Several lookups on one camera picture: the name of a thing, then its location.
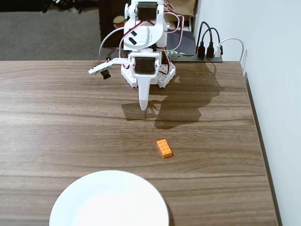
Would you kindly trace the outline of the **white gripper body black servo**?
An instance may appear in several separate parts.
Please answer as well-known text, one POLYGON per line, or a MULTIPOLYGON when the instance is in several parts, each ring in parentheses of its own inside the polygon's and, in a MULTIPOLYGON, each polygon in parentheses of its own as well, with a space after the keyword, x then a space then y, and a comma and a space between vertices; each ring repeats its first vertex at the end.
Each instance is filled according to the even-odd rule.
POLYGON ((149 79, 150 85, 157 84, 160 57, 159 52, 132 52, 129 54, 129 69, 137 83, 149 79))

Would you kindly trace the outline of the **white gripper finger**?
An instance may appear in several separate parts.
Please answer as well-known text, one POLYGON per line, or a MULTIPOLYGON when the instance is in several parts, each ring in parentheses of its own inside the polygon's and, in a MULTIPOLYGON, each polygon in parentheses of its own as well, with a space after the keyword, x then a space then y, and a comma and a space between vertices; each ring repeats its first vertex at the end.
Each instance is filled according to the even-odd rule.
POLYGON ((139 92, 139 104, 142 111, 145 111, 148 105, 150 79, 137 79, 138 80, 138 92, 139 92))

